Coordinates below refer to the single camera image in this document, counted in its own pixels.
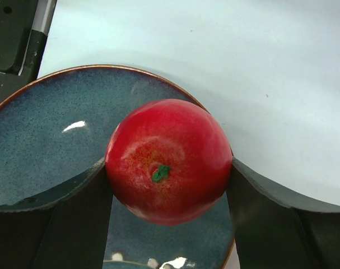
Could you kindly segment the red fake apple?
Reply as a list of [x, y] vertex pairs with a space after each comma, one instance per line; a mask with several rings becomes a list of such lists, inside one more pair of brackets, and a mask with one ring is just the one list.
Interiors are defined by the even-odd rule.
[[232, 151], [218, 122], [179, 99], [147, 103], [115, 129], [105, 154], [114, 196], [151, 223], [194, 220], [223, 195]]

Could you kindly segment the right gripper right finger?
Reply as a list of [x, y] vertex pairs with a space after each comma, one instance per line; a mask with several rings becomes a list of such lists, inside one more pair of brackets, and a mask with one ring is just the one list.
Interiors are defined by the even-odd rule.
[[241, 268], [340, 268], [340, 206], [232, 160], [227, 200]]

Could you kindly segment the dark blue ceramic plate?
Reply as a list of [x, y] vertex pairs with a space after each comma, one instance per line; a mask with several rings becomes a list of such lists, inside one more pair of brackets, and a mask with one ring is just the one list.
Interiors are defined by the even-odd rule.
[[[194, 97], [168, 80], [122, 66], [56, 72], [0, 105], [0, 206], [47, 191], [103, 159], [133, 109]], [[200, 218], [159, 226], [111, 204], [102, 268], [223, 268], [234, 243], [226, 196]]]

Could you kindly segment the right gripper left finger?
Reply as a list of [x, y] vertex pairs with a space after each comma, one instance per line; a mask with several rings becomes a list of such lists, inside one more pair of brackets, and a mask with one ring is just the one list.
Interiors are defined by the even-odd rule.
[[0, 268], [102, 268], [113, 193], [101, 159], [81, 174], [0, 206]]

